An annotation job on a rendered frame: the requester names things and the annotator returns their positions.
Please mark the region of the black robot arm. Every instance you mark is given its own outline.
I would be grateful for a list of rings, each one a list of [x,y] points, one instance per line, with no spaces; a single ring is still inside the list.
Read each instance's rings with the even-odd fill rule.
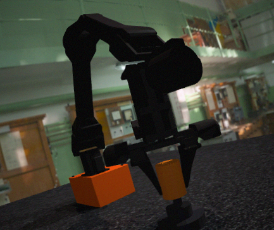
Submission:
[[[125,66],[133,103],[168,95],[195,85],[202,77],[202,62],[184,39],[164,41],[151,27],[118,23],[99,13],[80,15],[63,36],[65,54],[72,63],[77,117],[72,125],[73,156],[80,156],[85,174],[110,170],[100,154],[105,149],[103,127],[94,117],[90,62],[101,39],[121,62],[145,61]],[[97,147],[95,149],[81,150]]]

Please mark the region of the dark stepped round pedestal with shaft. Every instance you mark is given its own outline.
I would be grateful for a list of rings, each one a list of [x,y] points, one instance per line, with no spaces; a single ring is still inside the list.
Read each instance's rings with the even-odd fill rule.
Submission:
[[[158,219],[159,230],[200,230],[206,223],[205,211],[191,205],[189,200],[174,199]]]

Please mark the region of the orange cylinder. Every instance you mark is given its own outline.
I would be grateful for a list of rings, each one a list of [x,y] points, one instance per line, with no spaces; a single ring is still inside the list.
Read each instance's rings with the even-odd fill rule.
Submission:
[[[160,162],[155,168],[164,200],[178,199],[187,193],[179,159]]]

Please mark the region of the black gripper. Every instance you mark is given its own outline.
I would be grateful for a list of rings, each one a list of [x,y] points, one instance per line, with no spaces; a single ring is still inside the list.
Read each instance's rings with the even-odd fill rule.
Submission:
[[[220,136],[220,125],[214,119],[205,119],[189,124],[189,129],[178,132],[168,95],[137,102],[134,108],[143,142],[132,145],[127,145],[127,142],[108,145],[103,152],[106,167],[123,164],[130,159],[131,166],[139,166],[156,187],[158,193],[162,195],[161,186],[147,152],[179,143],[177,148],[187,188],[196,150],[201,148],[201,143],[197,141],[198,138],[209,140]],[[165,139],[166,137],[169,138]],[[151,143],[155,140],[158,142]]]

